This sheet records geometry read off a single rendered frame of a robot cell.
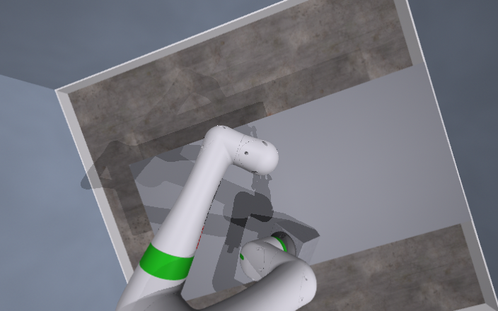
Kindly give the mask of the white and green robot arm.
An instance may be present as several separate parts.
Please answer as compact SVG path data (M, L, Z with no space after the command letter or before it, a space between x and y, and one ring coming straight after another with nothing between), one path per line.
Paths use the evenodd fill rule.
M295 257L294 241L280 231L247 242L241 249L242 270L257 283L201 310L192 308L181 296L228 166L267 175L278 161L277 149L269 141L223 125L212 127L185 186L134 270L115 311L295 311L309 303L317 288L315 274L304 260Z

